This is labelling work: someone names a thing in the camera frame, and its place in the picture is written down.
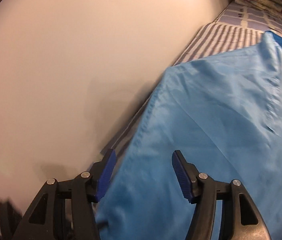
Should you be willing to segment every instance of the striped fabric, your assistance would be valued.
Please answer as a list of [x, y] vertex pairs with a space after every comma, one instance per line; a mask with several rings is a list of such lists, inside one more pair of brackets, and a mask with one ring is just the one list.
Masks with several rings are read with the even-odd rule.
[[209, 23], [199, 30], [174, 65], [255, 45], [260, 42], [262, 33], [240, 26]]

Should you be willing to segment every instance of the metal pin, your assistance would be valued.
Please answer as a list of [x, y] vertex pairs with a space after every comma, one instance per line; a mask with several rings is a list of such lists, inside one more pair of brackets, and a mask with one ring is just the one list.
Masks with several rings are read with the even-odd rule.
[[49, 185], [53, 185], [55, 182], [56, 182], [56, 180], [54, 178], [47, 180], [47, 184], [49, 184]]
[[208, 175], [205, 174], [205, 173], [199, 173], [199, 178], [200, 178], [200, 179], [207, 179], [207, 178], [208, 178]]
[[90, 177], [90, 172], [85, 171], [85, 172], [81, 173], [81, 177], [83, 177], [83, 178], [88, 178], [88, 177]]
[[238, 179], [233, 180], [233, 184], [236, 186], [240, 186], [241, 185], [241, 181], [239, 181]]

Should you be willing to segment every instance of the wall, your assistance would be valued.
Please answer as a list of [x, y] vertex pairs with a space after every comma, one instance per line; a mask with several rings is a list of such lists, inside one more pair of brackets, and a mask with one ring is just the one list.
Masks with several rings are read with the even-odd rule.
[[84, 171], [229, 0], [3, 0], [0, 197]]

